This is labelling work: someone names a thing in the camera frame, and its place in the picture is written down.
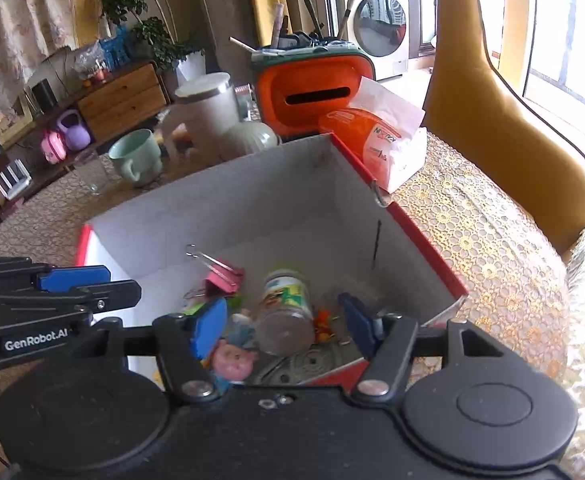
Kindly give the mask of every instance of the washing machine door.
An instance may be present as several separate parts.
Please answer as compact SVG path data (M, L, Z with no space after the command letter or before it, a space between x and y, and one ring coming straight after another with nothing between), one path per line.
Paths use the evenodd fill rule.
M370 56L389 56L406 37L408 17L398 0L362 0L354 15L355 38Z

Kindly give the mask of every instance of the silver bolt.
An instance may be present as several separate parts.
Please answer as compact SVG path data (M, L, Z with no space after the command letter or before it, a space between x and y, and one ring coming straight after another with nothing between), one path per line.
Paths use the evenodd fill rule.
M293 402L295 402L295 399L290 395L280 395L277 396L277 402L282 406L286 406L288 404L292 404Z
M214 392L214 386L206 381L188 381L188 383L181 386L181 390L188 397L203 399L204 397L212 395Z
M265 410L274 410L277 407L277 403L272 399L261 399L258 404Z
M357 389L364 395L369 397L380 397L388 393L390 390L388 384L384 381L378 381L376 379L368 379L360 382L357 385Z

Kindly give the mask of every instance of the yellow chair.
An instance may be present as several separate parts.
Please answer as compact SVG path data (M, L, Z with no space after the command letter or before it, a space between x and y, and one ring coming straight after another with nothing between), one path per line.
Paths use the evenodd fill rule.
M439 0L425 125L534 219L559 254L585 228L585 156L490 62L479 0Z

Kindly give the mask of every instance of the wooden cabinet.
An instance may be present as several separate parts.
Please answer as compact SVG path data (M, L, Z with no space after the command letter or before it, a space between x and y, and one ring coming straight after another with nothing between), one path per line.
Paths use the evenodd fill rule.
M137 126L166 106L153 64L113 79L77 102L96 142Z

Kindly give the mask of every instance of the glass cup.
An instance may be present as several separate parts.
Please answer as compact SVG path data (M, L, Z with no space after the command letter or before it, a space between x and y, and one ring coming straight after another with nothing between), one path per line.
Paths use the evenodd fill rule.
M94 149L79 153L73 164L79 178L88 186L93 195L99 195L108 187L110 183L108 173Z

